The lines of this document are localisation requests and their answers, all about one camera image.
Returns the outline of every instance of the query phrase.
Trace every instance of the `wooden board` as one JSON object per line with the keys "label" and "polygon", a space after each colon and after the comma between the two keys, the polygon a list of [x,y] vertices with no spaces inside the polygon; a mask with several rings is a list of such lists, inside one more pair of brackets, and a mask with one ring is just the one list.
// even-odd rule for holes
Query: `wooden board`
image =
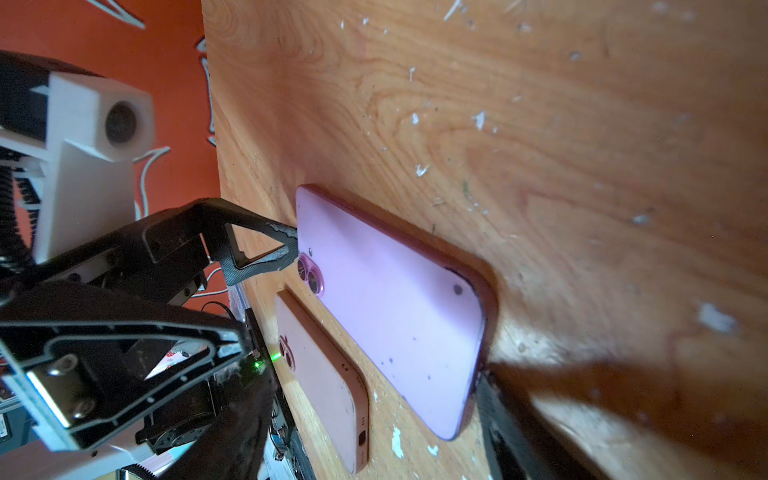
{"label": "wooden board", "polygon": [[[296,187],[320,184],[485,261],[488,363],[605,475],[768,475],[768,10],[451,10],[204,0],[222,195],[295,224]],[[293,269],[247,283],[269,341],[284,284],[379,398],[359,478],[488,477],[476,412],[437,440]],[[318,476],[345,478],[279,374]]]}

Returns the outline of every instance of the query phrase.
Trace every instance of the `camera lens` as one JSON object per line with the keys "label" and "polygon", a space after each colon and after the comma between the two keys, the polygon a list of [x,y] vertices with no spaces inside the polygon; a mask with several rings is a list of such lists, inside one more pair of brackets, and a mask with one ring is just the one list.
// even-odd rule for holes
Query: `camera lens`
{"label": "camera lens", "polygon": [[124,144],[134,137],[137,120],[133,108],[126,101],[114,104],[104,123],[107,139],[112,144]]}
{"label": "camera lens", "polygon": [[299,263],[296,266],[299,269],[299,278],[306,281],[306,266],[304,262],[299,259]]}
{"label": "camera lens", "polygon": [[310,290],[312,290],[312,293],[317,295],[317,293],[320,292],[320,286],[317,283],[317,277],[315,276],[314,272],[310,272],[310,274],[307,276],[307,283],[310,285]]}

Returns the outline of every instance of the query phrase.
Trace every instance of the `phone back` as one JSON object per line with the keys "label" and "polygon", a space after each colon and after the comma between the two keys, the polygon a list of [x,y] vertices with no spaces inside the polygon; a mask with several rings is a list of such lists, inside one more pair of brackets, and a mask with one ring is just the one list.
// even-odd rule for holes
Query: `phone back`
{"label": "phone back", "polygon": [[456,437],[485,331],[473,286],[441,253],[314,187],[297,190],[296,215],[313,291],[424,423]]}
{"label": "phone back", "polygon": [[368,392],[362,376],[288,290],[275,296],[280,353],[349,473],[368,463]]}

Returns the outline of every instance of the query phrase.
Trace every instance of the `pink smartphone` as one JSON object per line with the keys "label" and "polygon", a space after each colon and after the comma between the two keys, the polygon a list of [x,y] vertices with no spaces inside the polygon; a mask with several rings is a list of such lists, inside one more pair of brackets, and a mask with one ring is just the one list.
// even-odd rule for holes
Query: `pink smartphone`
{"label": "pink smartphone", "polygon": [[362,376],[288,290],[275,296],[280,353],[349,473],[368,463],[368,392]]}
{"label": "pink smartphone", "polygon": [[423,422],[441,439],[456,437],[491,287],[319,188],[299,187],[296,215],[299,275]]}

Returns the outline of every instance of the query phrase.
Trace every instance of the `white paint speck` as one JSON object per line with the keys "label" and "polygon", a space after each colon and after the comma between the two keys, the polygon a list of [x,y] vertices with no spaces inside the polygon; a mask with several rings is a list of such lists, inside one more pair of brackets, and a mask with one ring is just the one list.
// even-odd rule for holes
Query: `white paint speck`
{"label": "white paint speck", "polygon": [[456,12],[456,9],[461,6],[462,0],[456,0],[453,2],[453,6],[450,10],[448,10],[448,13],[445,14],[445,17],[442,18],[444,22],[447,22],[449,18],[451,18],[451,15],[453,15]]}
{"label": "white paint speck", "polygon": [[472,120],[475,121],[475,126],[478,130],[482,130],[482,126],[485,124],[485,111],[481,111],[477,115],[472,115]]}
{"label": "white paint speck", "polygon": [[648,215],[635,215],[632,217],[632,223],[635,225],[645,225],[650,223],[650,217]]}
{"label": "white paint speck", "polygon": [[665,15],[668,11],[670,11],[670,4],[666,2],[656,2],[650,7],[650,10],[653,13]]}
{"label": "white paint speck", "polygon": [[397,455],[397,458],[402,458],[402,447],[400,446],[400,429],[395,427],[394,433],[392,433],[392,451]]}
{"label": "white paint speck", "polygon": [[515,0],[507,8],[504,9],[504,13],[509,13],[512,11],[512,9],[520,4],[523,0]]}
{"label": "white paint speck", "polygon": [[712,303],[702,303],[699,308],[699,321],[715,332],[733,333],[736,329],[736,319],[731,315],[720,312]]}
{"label": "white paint speck", "polygon": [[680,14],[680,21],[685,23],[692,23],[696,20],[697,14],[693,10],[683,12]]}

